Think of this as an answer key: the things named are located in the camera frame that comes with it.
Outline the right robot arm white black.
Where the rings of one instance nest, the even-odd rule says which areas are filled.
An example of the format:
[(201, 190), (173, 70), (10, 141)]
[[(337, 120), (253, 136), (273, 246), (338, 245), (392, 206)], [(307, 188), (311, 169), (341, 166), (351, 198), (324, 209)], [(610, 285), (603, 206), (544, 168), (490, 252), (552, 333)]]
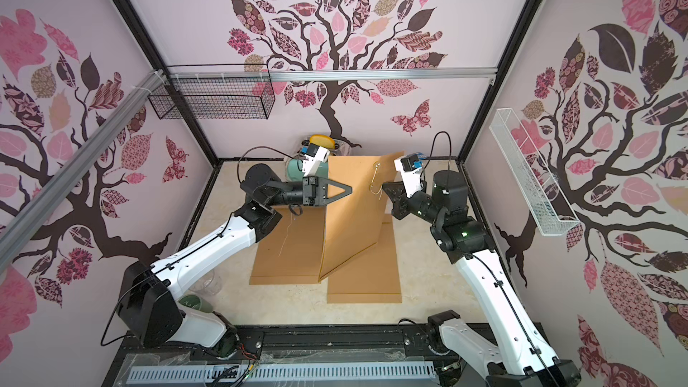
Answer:
[(459, 315), (445, 311), (428, 320), (441, 351), (457, 354), (489, 386), (580, 384), (580, 370), (559, 358), (539, 332), (503, 271), (494, 240), (469, 216), (469, 188), (461, 173), (440, 170), (426, 186), (421, 171), (405, 172), (382, 189), (394, 218), (414, 215), (428, 223), (436, 245), (471, 286), (494, 335), (487, 340)]

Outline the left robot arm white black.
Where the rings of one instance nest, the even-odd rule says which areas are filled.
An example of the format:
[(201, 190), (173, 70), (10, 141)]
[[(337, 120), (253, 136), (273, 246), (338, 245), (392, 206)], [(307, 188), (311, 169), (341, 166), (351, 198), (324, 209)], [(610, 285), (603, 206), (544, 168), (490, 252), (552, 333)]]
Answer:
[(327, 177), (283, 181), (263, 163), (249, 168), (240, 187), (245, 203), (218, 229), (165, 259), (125, 270), (115, 313), (143, 347), (171, 341), (216, 347), (229, 336), (229, 322), (181, 306), (181, 297), (219, 264), (269, 236), (281, 220), (279, 207), (323, 207), (353, 192)]

